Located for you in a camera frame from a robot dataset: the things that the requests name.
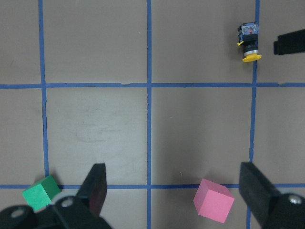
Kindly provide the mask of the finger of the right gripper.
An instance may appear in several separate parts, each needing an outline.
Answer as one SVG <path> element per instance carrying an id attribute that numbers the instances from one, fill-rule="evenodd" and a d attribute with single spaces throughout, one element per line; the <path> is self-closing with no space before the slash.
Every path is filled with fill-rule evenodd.
<path id="1" fill-rule="evenodd" d="M 305 30 L 298 30 L 277 36 L 274 41 L 274 55 L 305 52 Z"/>

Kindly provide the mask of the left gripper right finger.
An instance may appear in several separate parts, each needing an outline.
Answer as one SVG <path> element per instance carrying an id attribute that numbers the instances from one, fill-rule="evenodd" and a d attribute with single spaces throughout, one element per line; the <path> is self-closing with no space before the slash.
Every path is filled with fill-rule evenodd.
<path id="1" fill-rule="evenodd" d="M 258 223 L 267 222 L 282 195 L 252 162 L 240 164 L 239 193 Z"/>

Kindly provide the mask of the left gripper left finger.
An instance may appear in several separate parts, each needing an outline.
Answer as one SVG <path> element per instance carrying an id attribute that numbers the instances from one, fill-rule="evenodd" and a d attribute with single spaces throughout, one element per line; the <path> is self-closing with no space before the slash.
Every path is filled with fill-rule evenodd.
<path id="1" fill-rule="evenodd" d="M 96 217 L 100 216 L 107 195 L 106 166 L 94 164 L 81 185 L 76 197 Z"/>

